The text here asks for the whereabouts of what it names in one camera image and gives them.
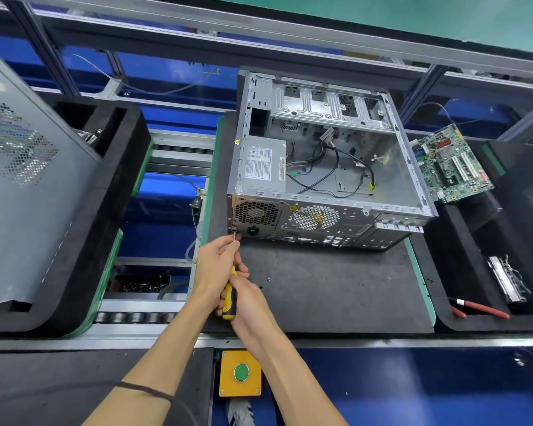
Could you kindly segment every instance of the motherboard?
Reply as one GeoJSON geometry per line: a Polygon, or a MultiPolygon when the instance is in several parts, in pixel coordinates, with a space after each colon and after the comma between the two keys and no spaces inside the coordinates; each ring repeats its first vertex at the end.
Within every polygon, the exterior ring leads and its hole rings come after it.
{"type": "Polygon", "coordinates": [[[410,145],[433,201],[450,203],[493,188],[455,124],[410,145]]]}

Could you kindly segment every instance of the pliers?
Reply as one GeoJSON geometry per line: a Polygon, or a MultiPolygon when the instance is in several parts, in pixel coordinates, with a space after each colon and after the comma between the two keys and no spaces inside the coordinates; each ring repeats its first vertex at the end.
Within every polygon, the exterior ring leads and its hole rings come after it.
{"type": "MultiPolygon", "coordinates": [[[[448,298],[448,299],[450,301],[456,302],[456,304],[458,305],[466,306],[472,309],[477,309],[478,311],[482,311],[482,312],[487,312],[488,314],[495,315],[496,317],[501,317],[501,318],[505,318],[508,320],[511,318],[511,316],[505,313],[504,311],[500,311],[499,309],[496,309],[496,308],[490,308],[489,306],[482,305],[480,303],[464,301],[463,299],[455,299],[455,298],[448,298]]],[[[452,313],[456,317],[466,318],[466,314],[464,314],[461,310],[453,307],[452,305],[450,305],[450,308],[452,309],[452,313]]]]}

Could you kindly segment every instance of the green tabletop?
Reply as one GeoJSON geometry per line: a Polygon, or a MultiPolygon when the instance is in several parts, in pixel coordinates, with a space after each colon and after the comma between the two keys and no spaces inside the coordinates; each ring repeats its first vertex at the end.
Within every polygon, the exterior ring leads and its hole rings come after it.
{"type": "Polygon", "coordinates": [[[220,0],[533,52],[533,0],[220,0]]]}

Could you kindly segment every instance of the barcode sticker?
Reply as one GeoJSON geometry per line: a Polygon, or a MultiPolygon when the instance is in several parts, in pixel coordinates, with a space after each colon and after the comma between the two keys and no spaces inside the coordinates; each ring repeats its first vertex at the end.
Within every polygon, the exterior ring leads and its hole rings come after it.
{"type": "Polygon", "coordinates": [[[272,150],[249,146],[245,163],[245,178],[270,180],[270,159],[272,150]]]}
{"type": "Polygon", "coordinates": [[[286,176],[286,157],[280,157],[280,169],[278,171],[279,180],[284,180],[286,176]]]}

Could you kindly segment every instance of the yellow screwdriver handle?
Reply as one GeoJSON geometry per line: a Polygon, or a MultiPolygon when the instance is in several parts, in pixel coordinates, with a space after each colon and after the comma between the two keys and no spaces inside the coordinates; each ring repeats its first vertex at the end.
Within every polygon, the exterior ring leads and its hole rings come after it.
{"type": "MultiPolygon", "coordinates": [[[[235,267],[231,269],[231,273],[236,275],[237,271],[235,271],[235,267]]],[[[235,312],[237,311],[237,291],[233,288],[230,282],[227,283],[225,286],[225,291],[227,292],[227,295],[225,296],[225,301],[223,304],[223,320],[229,320],[235,318],[235,312]]]]}

